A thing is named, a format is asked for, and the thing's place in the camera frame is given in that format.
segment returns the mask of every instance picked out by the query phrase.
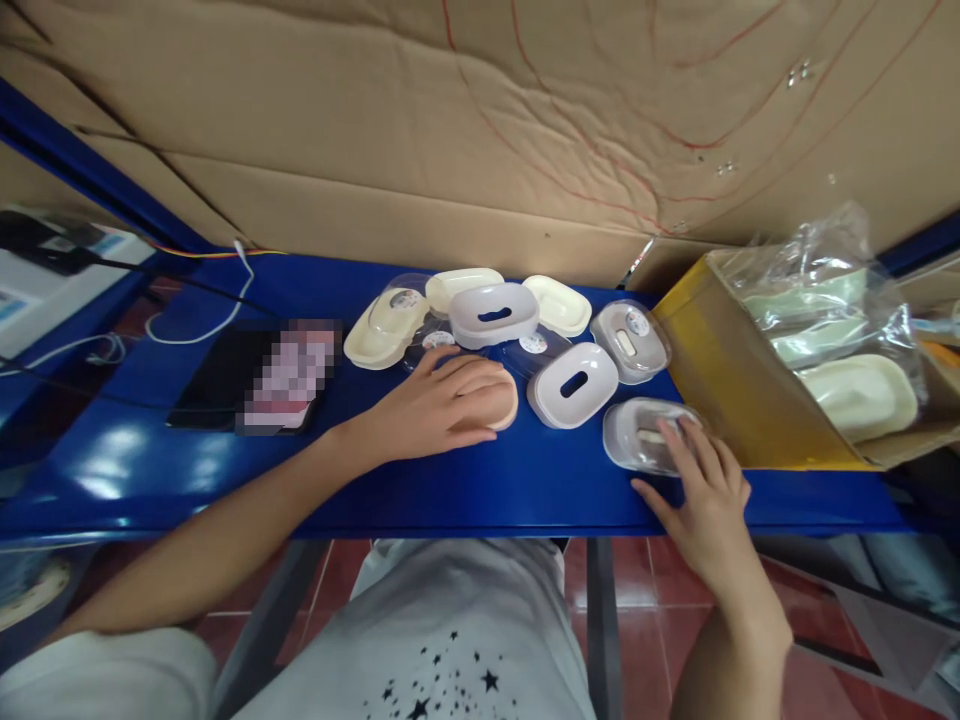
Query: hand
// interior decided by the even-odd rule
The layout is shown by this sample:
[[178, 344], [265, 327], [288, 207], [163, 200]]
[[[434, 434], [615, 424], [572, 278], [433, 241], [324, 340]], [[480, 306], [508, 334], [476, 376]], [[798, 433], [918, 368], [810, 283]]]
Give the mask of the hand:
[[757, 583], [769, 587], [769, 581], [743, 518], [750, 484], [723, 441], [708, 438], [688, 418], [681, 418], [680, 425], [696, 456], [668, 423], [657, 423], [680, 473], [686, 495], [683, 507], [672, 508], [643, 480], [631, 484], [721, 607], [756, 601]]
[[369, 469], [497, 439], [489, 428], [470, 427], [469, 419], [489, 415], [491, 407], [502, 407], [504, 395], [510, 398], [513, 387], [495, 382], [471, 389], [503, 369], [500, 363], [477, 355], [454, 358], [437, 369], [441, 359], [458, 352], [456, 345], [428, 351], [393, 392], [344, 424], [348, 436], [374, 463]]

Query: oval hole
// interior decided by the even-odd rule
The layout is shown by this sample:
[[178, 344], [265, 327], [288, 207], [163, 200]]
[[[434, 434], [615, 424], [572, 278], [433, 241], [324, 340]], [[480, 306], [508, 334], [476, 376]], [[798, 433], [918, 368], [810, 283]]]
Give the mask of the oval hole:
[[503, 308], [502, 310], [494, 310], [493, 312], [484, 313], [483, 315], [477, 315], [477, 318], [480, 322], [493, 322], [494, 320], [503, 320], [505, 317], [510, 317], [511, 315], [513, 315], [513, 310]]
[[568, 398], [587, 384], [587, 374], [581, 370], [560, 386], [560, 394]]
[[630, 336], [626, 330], [617, 330], [617, 345], [627, 354], [627, 357], [633, 357], [637, 354], [637, 348], [630, 342]]

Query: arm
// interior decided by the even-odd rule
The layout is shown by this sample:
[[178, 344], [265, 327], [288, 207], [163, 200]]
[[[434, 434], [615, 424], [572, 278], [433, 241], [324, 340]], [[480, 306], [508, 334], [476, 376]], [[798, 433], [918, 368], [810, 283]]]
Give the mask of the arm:
[[208, 611], [262, 565], [317, 507], [354, 478], [392, 460], [423, 457], [496, 439], [461, 429], [465, 417], [511, 393], [493, 384], [459, 390], [502, 366], [476, 356], [437, 362], [437, 348], [376, 406], [174, 530], [107, 583], [47, 639], [176, 625]]
[[661, 423], [686, 503], [673, 509], [650, 485], [633, 486], [717, 600], [687, 659], [673, 720], [777, 720], [793, 634], [750, 541], [743, 510], [750, 485], [723, 442], [681, 420], [696, 457]]

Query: yellow wire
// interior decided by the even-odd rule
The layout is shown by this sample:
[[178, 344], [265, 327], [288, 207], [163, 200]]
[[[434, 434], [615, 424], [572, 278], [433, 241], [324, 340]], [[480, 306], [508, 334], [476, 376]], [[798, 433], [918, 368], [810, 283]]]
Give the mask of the yellow wire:
[[[165, 253], [170, 255], [178, 255], [179, 257], [188, 257], [188, 258], [207, 258], [207, 259], [219, 259], [219, 258], [228, 258], [228, 257], [237, 257], [236, 253], [188, 253], [183, 252], [182, 250], [174, 250], [173, 248], [164, 247], [158, 243], [150, 243], [150, 245], [157, 250], [162, 250]], [[287, 255], [288, 253], [283, 252], [282, 250], [248, 250], [247, 255]]]

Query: white device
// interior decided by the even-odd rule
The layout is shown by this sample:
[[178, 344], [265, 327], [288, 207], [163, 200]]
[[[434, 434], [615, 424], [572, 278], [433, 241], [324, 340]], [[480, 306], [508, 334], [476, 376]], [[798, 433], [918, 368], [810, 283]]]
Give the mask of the white device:
[[[102, 258], [138, 265], [156, 252], [133, 233], [93, 226], [104, 237], [87, 249]], [[128, 272], [91, 265], [64, 277], [0, 250], [0, 355], [16, 357]]]

